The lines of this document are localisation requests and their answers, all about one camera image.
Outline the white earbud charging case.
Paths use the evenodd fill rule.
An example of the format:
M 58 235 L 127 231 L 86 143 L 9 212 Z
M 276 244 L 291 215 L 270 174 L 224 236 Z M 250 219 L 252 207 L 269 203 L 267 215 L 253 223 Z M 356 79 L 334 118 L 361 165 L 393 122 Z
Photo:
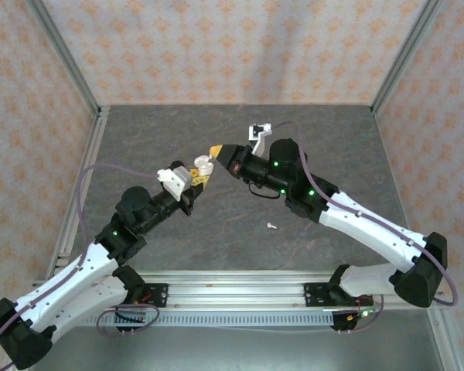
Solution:
M 200 155 L 194 159 L 194 165 L 198 171 L 198 176 L 208 176 L 213 172 L 214 164 L 211 155 Z

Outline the grey metal panel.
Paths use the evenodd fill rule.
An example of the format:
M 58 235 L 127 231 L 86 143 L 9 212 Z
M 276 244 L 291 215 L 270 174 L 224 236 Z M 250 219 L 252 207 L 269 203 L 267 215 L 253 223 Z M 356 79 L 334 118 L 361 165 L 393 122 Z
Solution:
M 426 328 L 362 333 L 151 328 L 106 339 L 78 328 L 32 371 L 444 371 Z

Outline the small lit circuit board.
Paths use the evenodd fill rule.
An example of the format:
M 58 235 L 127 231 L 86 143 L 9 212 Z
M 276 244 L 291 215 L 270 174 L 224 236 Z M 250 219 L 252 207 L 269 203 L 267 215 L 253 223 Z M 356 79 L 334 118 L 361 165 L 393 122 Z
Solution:
M 359 311 L 357 313 L 347 315 L 346 320 L 348 322 L 358 322 L 362 318 L 366 318 L 367 316 L 369 316 L 369 315 L 371 315 L 373 313 L 376 313 L 376 312 L 377 312 L 377 310 L 374 310 L 374 309 L 362 310 L 362 311 Z

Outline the aluminium side rail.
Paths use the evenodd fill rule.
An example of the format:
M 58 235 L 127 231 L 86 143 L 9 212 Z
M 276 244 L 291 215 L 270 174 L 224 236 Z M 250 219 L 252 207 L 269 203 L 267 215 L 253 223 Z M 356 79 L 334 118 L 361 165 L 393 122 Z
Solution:
M 85 173 L 84 176 L 82 176 L 83 171 L 86 167 L 94 164 L 97 160 L 97 154 L 99 152 L 110 109 L 110 106 L 102 107 L 100 112 L 94 118 L 80 167 L 77 172 L 77 180 L 74 183 L 72 195 L 69 203 L 67 204 L 67 211 L 63 217 L 60 233 L 56 238 L 53 252 L 49 259 L 46 274 L 39 280 L 35 280 L 33 282 L 33 287 L 42 284 L 47 279 L 50 279 L 55 273 L 60 271 L 69 263 L 75 239 L 77 237 L 77 232 L 80 229 L 77 204 L 79 203 L 80 206 L 83 206 L 90 184 L 91 175 Z
M 445 230 L 444 199 L 435 187 L 440 177 L 435 160 L 442 146 L 435 142 L 434 128 L 414 109 L 396 116 L 380 111 L 375 119 L 408 227 L 425 235 L 437 231 L 451 241 Z M 457 346 L 449 308 L 432 305 L 427 316 L 442 368 L 461 371 L 462 350 Z

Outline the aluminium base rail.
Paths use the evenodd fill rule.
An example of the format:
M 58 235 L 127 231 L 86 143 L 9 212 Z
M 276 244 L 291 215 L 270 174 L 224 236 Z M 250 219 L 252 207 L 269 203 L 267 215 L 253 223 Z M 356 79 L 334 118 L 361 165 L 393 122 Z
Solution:
M 101 311 L 121 305 L 127 291 L 112 273 L 117 266 L 89 263 L 81 271 L 65 267 L 34 288 L 25 299 L 40 314 L 58 315 L 69 305 Z M 353 310 L 356 298 L 335 297 L 334 273 L 316 271 L 156 271 L 137 272 L 146 283 L 169 286 L 168 311 L 318 311 Z M 395 294 L 384 295 L 395 308 L 412 305 Z

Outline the aluminium frame post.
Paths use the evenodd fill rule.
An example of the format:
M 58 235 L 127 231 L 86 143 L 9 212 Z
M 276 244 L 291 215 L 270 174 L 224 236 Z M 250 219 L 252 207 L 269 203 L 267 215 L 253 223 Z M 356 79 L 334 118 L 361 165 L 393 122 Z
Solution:
M 101 106 L 97 103 L 92 90 L 90 89 L 84 75 L 81 72 L 73 54 L 69 50 L 67 42 L 61 35 L 53 17 L 50 15 L 48 8 L 43 0 L 25 0 L 33 15 L 37 18 L 42 26 L 47 39 L 56 51 L 68 75 L 78 89 L 84 103 L 90 111 L 95 115 L 101 111 Z
M 435 21 L 444 2 L 445 0 L 425 0 L 418 17 L 399 49 L 383 83 L 380 85 L 373 103 L 370 105 L 370 110 L 374 117 L 383 109 L 387 99 L 397 86 L 402 73 L 424 39 L 426 32 Z

